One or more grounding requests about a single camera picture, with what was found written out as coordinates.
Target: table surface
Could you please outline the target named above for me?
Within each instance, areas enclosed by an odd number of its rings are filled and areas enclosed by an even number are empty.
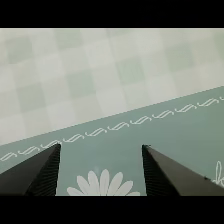
[[[0,29],[0,144],[224,84],[224,29]]]

